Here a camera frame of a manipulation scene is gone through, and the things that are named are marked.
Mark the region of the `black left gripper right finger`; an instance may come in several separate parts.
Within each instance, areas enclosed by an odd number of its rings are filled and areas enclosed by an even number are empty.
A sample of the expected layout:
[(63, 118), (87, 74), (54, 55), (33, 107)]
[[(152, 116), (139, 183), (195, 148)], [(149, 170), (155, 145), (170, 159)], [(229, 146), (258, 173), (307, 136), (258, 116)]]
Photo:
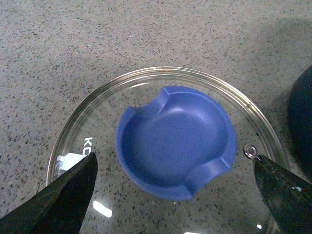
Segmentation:
[(312, 232), (312, 185), (264, 155), (253, 163), (257, 187), (283, 234)]

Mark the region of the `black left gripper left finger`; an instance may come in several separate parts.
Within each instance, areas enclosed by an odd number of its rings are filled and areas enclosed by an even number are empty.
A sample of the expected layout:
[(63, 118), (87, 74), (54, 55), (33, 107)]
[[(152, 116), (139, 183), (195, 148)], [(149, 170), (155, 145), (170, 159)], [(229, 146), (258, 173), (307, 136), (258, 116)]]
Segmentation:
[(98, 173), (90, 153), (55, 181), (0, 219), (2, 234), (78, 234)]

